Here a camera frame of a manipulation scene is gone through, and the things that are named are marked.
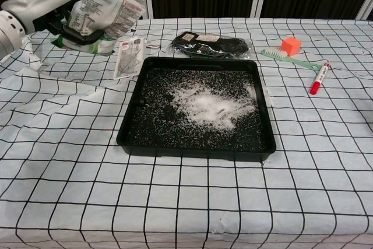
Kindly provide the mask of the black tray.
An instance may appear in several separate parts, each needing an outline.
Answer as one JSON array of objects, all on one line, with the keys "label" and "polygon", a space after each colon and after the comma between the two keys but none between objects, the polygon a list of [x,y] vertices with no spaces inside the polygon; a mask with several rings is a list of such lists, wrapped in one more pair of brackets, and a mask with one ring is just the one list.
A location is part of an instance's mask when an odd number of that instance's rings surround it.
[{"label": "black tray", "polygon": [[[230,131],[187,122],[171,105],[171,92],[196,83],[230,94],[254,87],[257,108]],[[257,64],[251,60],[146,58],[122,124],[117,144],[137,156],[199,157],[263,162],[276,151]]]}]

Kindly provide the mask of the checkered white tablecloth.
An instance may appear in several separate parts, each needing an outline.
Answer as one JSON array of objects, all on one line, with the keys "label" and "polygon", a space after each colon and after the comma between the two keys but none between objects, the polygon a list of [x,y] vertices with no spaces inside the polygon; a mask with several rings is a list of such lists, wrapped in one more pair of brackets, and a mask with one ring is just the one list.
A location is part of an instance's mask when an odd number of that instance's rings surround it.
[{"label": "checkered white tablecloth", "polygon": [[[136,79],[40,32],[0,62],[0,249],[373,249],[373,21],[138,21],[168,55],[183,31],[253,44],[277,149],[264,163],[127,155]],[[292,58],[261,54],[301,41]]]}]

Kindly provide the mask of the orange cube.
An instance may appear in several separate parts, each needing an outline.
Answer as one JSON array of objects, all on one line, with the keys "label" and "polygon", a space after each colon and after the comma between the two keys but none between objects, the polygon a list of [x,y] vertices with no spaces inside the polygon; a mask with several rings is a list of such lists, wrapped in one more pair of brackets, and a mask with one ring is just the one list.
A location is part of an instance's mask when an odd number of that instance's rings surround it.
[{"label": "orange cube", "polygon": [[299,53],[301,48],[301,41],[295,37],[288,37],[282,41],[280,49],[284,51],[289,57]]}]

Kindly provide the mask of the black packaged gloves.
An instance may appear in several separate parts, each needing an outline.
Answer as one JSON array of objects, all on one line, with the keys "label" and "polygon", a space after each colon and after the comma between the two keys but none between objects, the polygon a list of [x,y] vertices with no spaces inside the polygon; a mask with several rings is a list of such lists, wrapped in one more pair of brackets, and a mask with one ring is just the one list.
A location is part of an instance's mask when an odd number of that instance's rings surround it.
[{"label": "black packaged gloves", "polygon": [[170,49],[192,58],[249,59],[252,43],[236,37],[185,31],[173,39]]}]

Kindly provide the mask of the clear hairpin packet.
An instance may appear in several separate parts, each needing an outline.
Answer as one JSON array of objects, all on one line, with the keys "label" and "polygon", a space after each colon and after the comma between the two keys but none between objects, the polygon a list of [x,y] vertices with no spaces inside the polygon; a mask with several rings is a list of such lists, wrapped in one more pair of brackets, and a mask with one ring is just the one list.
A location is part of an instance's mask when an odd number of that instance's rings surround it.
[{"label": "clear hairpin packet", "polygon": [[132,37],[119,45],[113,79],[138,76],[144,61],[146,40]]}]

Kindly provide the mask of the white powder pile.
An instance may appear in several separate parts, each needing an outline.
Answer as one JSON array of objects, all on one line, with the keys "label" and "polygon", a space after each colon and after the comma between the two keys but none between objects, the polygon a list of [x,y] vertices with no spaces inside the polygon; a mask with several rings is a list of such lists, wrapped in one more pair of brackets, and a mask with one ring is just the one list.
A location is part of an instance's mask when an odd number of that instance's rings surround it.
[{"label": "white powder pile", "polygon": [[187,122],[219,131],[233,130],[237,122],[257,108],[253,86],[245,84],[242,92],[230,94],[196,83],[171,92],[171,105]]}]

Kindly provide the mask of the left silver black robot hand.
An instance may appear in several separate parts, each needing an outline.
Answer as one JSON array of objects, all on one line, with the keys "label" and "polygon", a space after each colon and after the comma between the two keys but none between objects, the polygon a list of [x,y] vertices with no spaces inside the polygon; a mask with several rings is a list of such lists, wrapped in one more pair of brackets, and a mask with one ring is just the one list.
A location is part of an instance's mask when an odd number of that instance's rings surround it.
[{"label": "left silver black robot hand", "polygon": [[95,43],[104,34],[103,30],[84,36],[62,23],[78,1],[80,0],[7,0],[1,5],[1,10],[16,17],[25,29],[25,36],[48,30],[78,45]]}]

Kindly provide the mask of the white wrapper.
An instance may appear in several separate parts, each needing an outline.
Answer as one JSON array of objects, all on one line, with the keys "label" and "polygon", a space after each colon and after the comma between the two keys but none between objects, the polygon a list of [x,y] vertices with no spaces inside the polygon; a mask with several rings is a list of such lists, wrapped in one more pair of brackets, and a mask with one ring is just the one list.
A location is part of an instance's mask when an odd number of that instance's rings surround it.
[{"label": "white wrapper", "polygon": [[144,14],[142,0],[80,0],[74,4],[67,25],[83,37],[96,38],[89,44],[78,44],[59,36],[56,47],[97,55],[112,54],[117,40],[124,36]]}]

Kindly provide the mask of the green plastic brush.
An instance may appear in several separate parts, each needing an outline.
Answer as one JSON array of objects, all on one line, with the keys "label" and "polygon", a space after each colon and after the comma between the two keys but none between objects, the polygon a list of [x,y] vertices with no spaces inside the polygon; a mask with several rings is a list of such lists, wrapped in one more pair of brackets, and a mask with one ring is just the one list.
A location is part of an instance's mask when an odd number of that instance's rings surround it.
[{"label": "green plastic brush", "polygon": [[279,61],[291,62],[292,64],[303,66],[304,68],[311,69],[314,71],[318,71],[321,68],[321,66],[318,64],[305,62],[299,59],[289,57],[285,51],[282,51],[281,49],[276,48],[276,47],[265,48],[264,50],[261,51],[261,54],[266,57],[273,58]]}]

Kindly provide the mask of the red white marker pen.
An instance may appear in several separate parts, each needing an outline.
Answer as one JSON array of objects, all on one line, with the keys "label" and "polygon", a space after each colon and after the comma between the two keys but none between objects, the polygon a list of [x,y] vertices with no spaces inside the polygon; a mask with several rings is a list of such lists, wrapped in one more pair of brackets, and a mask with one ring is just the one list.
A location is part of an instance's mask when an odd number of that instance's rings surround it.
[{"label": "red white marker pen", "polygon": [[315,80],[314,80],[314,82],[311,86],[311,89],[309,91],[309,93],[311,95],[316,95],[317,94],[319,88],[321,87],[322,81],[325,78],[326,73],[329,69],[330,69],[330,62],[326,62],[321,66],[321,68],[318,71],[318,74],[317,74],[317,76],[316,76],[316,78],[315,78]]}]

